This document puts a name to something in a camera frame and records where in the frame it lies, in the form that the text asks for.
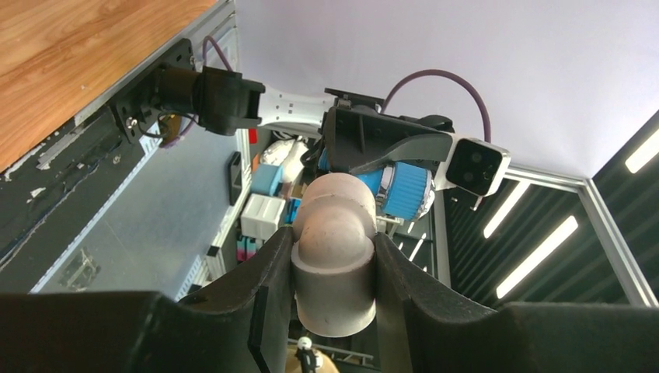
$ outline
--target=white wall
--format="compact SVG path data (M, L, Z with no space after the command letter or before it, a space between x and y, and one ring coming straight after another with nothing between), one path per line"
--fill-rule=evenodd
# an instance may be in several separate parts
M659 0L239 0L246 77L312 94L384 97L403 76L442 68L469 80L493 142L527 166L593 176L659 109ZM410 83L390 113L441 113L482 137L462 89Z

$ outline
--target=fluorescent light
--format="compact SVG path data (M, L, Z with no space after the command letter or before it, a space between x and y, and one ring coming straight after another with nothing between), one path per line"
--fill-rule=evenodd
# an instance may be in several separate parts
M494 229L497 229L497 227L499 226L499 224L501 224L501 222L504 220L506 215L508 215L508 213L511 212L517 201L528 189L529 185L531 184L526 181L520 181L515 187L515 189L513 189L511 194L508 196L508 198L504 201L501 207L499 207L499 210L494 214L490 222L487 223L487 225L485 226L485 229L483 230L483 235L485 236L486 239L488 239L492 235Z
M556 247L558 247L572 232L577 230L577 219L570 216L559 225L549 237L547 237L538 248L533 250L531 255L527 256L521 264L515 268L511 274L506 277L504 282L497 288L497 297L503 298L512 288L514 288L520 281L524 280L531 271L538 266L549 254L551 254Z
M625 161L625 166L631 173L637 173L655 155L659 153L659 130L656 130L641 146Z
M421 235L421 239L419 242L417 242L417 245L414 246L414 251L412 252L412 255L410 255L410 262L414 260L414 257L417 256L417 253L419 252L419 249L421 248L421 244L424 243L424 239L426 239L426 234L424 233Z

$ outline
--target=screw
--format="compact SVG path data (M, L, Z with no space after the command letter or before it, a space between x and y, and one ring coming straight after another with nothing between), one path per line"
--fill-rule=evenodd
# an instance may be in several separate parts
M133 117L128 117L126 119L126 128L128 128L129 130L132 130L133 127L135 127L137 125L138 125L138 120L137 119L134 119Z

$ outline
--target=white box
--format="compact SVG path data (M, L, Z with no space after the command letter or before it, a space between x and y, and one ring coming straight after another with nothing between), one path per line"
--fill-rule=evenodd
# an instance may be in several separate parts
M267 241L279 228L286 201L252 194L240 215L242 235Z

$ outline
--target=wooden tabletop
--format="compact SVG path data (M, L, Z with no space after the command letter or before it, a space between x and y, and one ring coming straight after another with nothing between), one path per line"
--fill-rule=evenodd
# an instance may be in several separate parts
M0 171L214 3L0 2Z

